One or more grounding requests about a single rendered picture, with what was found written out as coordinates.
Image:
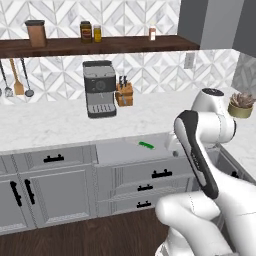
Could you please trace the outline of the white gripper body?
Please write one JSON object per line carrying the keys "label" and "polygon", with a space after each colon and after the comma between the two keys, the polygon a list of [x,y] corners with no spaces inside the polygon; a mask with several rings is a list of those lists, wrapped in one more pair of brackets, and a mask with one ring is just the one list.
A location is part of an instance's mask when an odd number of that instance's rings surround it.
{"label": "white gripper body", "polygon": [[173,157],[178,157],[182,151],[182,146],[174,132],[168,134],[165,140],[165,148]]}

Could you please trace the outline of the grey open drawer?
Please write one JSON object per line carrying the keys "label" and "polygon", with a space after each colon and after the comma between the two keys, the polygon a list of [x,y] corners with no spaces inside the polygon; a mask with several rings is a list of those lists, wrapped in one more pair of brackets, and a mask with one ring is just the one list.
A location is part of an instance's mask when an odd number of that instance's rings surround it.
{"label": "grey open drawer", "polygon": [[[166,134],[158,134],[97,144],[98,200],[139,192],[138,186],[153,185],[164,179],[182,179],[179,185],[185,186],[186,180],[192,177],[190,165],[183,149],[178,157],[172,156],[165,148],[166,138]],[[139,141],[150,143],[155,149],[140,146]],[[160,173],[164,169],[173,175],[152,179],[154,170]]]}

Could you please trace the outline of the wooden knife block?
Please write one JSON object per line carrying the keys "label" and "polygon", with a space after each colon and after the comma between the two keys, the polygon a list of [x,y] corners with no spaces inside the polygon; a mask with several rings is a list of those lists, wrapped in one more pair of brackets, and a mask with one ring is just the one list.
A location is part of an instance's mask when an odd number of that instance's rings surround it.
{"label": "wooden knife block", "polygon": [[133,87],[126,76],[120,76],[116,85],[115,98],[120,107],[133,105]]}

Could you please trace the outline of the grey drawer front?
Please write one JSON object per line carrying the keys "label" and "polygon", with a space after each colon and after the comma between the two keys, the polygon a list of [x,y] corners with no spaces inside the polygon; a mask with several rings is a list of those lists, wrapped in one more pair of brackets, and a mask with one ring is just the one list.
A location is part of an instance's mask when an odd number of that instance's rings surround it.
{"label": "grey drawer front", "polygon": [[[138,210],[144,210],[152,208],[156,205],[161,194],[149,195],[145,197],[128,198],[123,200],[116,200],[110,202],[99,202],[98,216],[110,216],[116,214],[122,214],[126,212],[133,212]],[[138,202],[144,203],[146,200],[151,202],[151,206],[145,208],[137,208]]]}
{"label": "grey drawer front", "polygon": [[[44,163],[43,159],[48,155],[56,157],[58,154],[64,156],[64,161]],[[71,147],[51,149],[45,151],[15,154],[14,159],[20,172],[51,169],[66,166],[75,166],[91,163],[90,147]]]}
{"label": "grey drawer front", "polygon": [[0,155],[0,176],[18,172],[13,155]]}
{"label": "grey drawer front", "polygon": [[114,196],[111,199],[106,199],[106,200],[100,200],[98,202],[110,202],[110,201],[116,201],[116,200],[123,200],[123,199],[128,199],[128,198],[136,198],[136,197],[143,197],[143,196],[149,196],[153,194],[161,194],[161,193],[184,193],[184,192],[191,192],[192,187],[189,186],[183,186],[183,187],[163,187],[163,188],[158,188],[158,189],[151,189],[151,190],[145,190],[145,191],[139,191],[139,192],[134,192],[134,193],[128,193],[128,194],[123,194],[119,196]]}

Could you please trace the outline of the grey cupboard run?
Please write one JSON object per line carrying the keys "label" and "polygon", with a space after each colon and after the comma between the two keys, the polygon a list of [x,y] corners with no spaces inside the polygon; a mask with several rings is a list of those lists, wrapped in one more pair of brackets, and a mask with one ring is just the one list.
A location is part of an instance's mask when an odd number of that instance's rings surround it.
{"label": "grey cupboard run", "polygon": [[207,148],[206,151],[216,168],[229,176],[256,185],[253,177],[221,146],[212,146]]}

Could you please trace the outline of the potted plant in yellow pot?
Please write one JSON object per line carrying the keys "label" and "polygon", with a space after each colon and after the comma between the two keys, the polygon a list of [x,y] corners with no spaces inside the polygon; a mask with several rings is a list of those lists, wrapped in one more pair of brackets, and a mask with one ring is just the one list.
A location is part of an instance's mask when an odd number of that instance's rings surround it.
{"label": "potted plant in yellow pot", "polygon": [[230,97],[228,112],[231,116],[236,118],[249,118],[255,102],[256,99],[254,99],[251,94],[233,93]]}

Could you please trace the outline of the grey coffee machine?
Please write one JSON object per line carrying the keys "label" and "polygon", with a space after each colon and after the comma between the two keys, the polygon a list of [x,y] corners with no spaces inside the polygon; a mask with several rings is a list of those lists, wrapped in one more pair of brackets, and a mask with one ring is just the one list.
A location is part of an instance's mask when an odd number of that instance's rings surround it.
{"label": "grey coffee machine", "polygon": [[117,113],[114,103],[116,74],[112,62],[109,60],[84,61],[83,78],[88,117],[115,116]]}

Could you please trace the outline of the grey cupboard door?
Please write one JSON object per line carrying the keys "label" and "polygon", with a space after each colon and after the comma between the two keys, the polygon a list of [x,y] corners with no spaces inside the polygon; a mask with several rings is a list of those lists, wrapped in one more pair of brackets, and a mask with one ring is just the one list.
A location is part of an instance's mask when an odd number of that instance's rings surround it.
{"label": "grey cupboard door", "polygon": [[[39,228],[60,225],[96,216],[92,167],[80,165],[20,174]],[[24,183],[31,181],[35,195],[32,205]]]}
{"label": "grey cupboard door", "polygon": [[0,176],[0,235],[24,231],[27,228],[24,207],[17,205],[10,181],[17,183],[16,188],[22,201],[17,175]]}

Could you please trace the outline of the dark wooden shelf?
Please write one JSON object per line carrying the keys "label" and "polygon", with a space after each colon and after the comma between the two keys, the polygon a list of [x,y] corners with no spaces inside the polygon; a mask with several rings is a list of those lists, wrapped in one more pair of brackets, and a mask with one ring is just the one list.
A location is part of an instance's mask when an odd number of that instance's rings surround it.
{"label": "dark wooden shelf", "polygon": [[103,37],[100,43],[82,43],[80,38],[53,38],[47,46],[34,48],[28,39],[0,40],[0,59],[199,50],[200,46],[177,35]]}

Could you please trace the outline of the yellow jar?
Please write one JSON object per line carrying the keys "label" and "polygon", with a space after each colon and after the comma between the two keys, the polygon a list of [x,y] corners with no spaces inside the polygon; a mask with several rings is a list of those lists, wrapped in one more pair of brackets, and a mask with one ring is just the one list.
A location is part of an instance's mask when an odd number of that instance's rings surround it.
{"label": "yellow jar", "polygon": [[101,26],[95,25],[93,27],[93,34],[94,34],[94,41],[96,43],[100,43],[102,41],[102,33],[101,33]]}

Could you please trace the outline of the dark brown jar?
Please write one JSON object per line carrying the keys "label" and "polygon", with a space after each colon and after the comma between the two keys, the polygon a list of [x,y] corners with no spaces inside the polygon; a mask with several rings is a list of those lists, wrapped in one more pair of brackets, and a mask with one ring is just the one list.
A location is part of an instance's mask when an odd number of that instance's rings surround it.
{"label": "dark brown jar", "polygon": [[82,21],[80,23],[80,34],[83,43],[90,43],[92,41],[92,26],[89,21]]}

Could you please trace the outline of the metal ladle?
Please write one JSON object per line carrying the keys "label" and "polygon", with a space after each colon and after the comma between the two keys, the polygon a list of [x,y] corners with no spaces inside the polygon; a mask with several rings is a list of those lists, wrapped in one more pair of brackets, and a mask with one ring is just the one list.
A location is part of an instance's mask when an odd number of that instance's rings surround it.
{"label": "metal ladle", "polygon": [[[26,71],[25,61],[24,61],[23,58],[21,58],[21,64],[22,64],[22,68],[23,68],[23,72],[24,72],[24,76],[25,76],[26,82],[28,83],[29,80],[28,80],[28,75],[27,75],[27,71]],[[34,95],[34,91],[30,88],[30,84],[29,83],[27,84],[27,87],[28,87],[28,89],[25,91],[25,95],[27,97],[32,97]]]}

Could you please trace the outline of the wooden spatula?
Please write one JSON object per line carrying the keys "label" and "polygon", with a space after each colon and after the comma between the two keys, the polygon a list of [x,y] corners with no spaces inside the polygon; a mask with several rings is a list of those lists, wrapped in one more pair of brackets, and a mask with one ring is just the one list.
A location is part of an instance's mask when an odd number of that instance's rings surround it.
{"label": "wooden spatula", "polygon": [[16,95],[23,95],[24,94],[24,86],[18,79],[17,71],[16,71],[15,64],[14,64],[14,60],[12,58],[10,58],[9,61],[10,61],[10,65],[11,65],[12,72],[13,72],[13,75],[14,75],[14,80],[15,80],[15,82],[14,82],[15,94]]}

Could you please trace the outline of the metal slotted spatula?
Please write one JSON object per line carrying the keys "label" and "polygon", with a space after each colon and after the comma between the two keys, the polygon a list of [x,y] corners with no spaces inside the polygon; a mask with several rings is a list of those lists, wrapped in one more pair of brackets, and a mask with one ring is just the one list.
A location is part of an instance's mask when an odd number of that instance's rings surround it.
{"label": "metal slotted spatula", "polygon": [[6,75],[5,75],[5,71],[4,71],[1,59],[0,59],[0,71],[2,73],[3,80],[5,82],[5,96],[6,97],[13,97],[14,94],[13,94],[12,89],[7,84],[7,79],[6,79]]}

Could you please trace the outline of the brown canister with dark lid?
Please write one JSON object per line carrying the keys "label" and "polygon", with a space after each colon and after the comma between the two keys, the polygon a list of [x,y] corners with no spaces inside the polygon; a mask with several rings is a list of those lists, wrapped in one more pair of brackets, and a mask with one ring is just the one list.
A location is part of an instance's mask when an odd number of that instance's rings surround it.
{"label": "brown canister with dark lid", "polygon": [[27,20],[25,25],[32,47],[40,48],[47,45],[44,20]]}

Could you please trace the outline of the green handled knife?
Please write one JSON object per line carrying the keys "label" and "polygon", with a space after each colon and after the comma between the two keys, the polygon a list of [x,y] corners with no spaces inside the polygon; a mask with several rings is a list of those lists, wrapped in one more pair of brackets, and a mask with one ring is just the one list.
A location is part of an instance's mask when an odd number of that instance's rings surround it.
{"label": "green handled knife", "polygon": [[144,142],[144,141],[139,141],[139,142],[138,142],[138,145],[143,146],[143,147],[146,147],[146,148],[148,148],[148,149],[150,149],[150,150],[155,149],[155,147],[154,147],[152,144],[147,143],[147,142]]}

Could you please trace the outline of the white wall socket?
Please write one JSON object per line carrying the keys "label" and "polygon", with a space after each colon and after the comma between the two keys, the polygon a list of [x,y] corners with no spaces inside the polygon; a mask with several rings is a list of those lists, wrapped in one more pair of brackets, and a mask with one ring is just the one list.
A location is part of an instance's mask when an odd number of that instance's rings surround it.
{"label": "white wall socket", "polygon": [[185,61],[184,61],[184,68],[185,69],[192,69],[193,68],[194,58],[195,58],[195,54],[193,52],[189,52],[189,53],[186,54]]}

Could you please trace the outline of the grey wall cupboard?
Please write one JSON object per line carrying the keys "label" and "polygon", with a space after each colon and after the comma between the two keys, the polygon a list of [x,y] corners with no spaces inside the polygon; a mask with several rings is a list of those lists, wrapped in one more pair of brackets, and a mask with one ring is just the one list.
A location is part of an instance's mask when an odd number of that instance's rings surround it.
{"label": "grey wall cupboard", "polygon": [[256,0],[181,0],[177,34],[201,50],[234,49],[256,58]]}

